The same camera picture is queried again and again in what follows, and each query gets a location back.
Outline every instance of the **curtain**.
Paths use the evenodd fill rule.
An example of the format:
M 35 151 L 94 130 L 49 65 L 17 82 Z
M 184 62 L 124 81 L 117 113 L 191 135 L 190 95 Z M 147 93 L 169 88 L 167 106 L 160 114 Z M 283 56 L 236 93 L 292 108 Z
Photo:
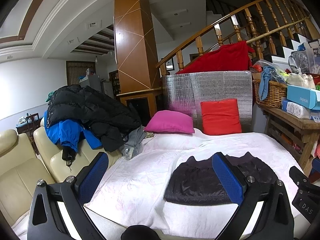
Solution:
M 85 76 L 86 70 L 96 72 L 96 65 L 90 61 L 67 61 L 67 84 L 75 85 L 79 84 L 79 77 Z

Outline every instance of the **pink pillow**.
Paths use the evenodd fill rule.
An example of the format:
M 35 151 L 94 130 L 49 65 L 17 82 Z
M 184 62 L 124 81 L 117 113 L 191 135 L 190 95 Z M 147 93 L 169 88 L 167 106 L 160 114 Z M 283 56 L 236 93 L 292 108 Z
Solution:
M 144 130 L 148 132 L 195 133 L 192 117 L 169 110 L 156 112 Z

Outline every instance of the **bookshelf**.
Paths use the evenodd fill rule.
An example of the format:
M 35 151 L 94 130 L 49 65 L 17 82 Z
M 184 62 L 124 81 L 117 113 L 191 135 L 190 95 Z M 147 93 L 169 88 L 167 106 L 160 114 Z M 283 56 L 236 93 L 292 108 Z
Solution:
M 116 71 L 109 72 L 109 79 L 112 84 L 113 95 L 114 95 L 115 99 L 120 101 L 120 98 L 117 97 L 117 95 L 121 94 L 118 71 L 116 70 Z

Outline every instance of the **metal screw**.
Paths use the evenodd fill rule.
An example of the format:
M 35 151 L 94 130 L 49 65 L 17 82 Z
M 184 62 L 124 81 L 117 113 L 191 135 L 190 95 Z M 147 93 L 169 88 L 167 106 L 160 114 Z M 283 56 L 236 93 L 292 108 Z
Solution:
M 66 178 L 66 182 L 71 183 L 75 180 L 75 176 L 69 176 Z
M 279 186 L 283 186 L 283 181 L 282 180 L 277 180 L 277 184 L 279 185 Z
M 254 176 L 248 176 L 247 177 L 247 181 L 249 181 L 249 182 L 255 182 L 256 181 L 256 179 L 254 178 Z
M 39 187 L 42 187 L 42 186 L 44 185 L 44 180 L 43 180 L 43 179 L 39 179 L 39 180 L 37 181 L 37 185 L 38 185 Z

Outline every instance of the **zipper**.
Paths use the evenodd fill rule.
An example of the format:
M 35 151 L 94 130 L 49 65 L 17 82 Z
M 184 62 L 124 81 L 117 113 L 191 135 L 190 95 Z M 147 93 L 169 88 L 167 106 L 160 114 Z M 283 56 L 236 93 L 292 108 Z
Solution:
M 51 107 L 52 107 L 52 101 L 53 101 L 54 95 L 55 95 L 55 93 L 52 95 L 52 97 L 51 97 L 51 99 L 50 99 L 49 113 L 47 112 L 47 128 L 50 127 L 49 118 L 50 118 L 50 115 L 52 114 L 52 113 L 51 113 Z

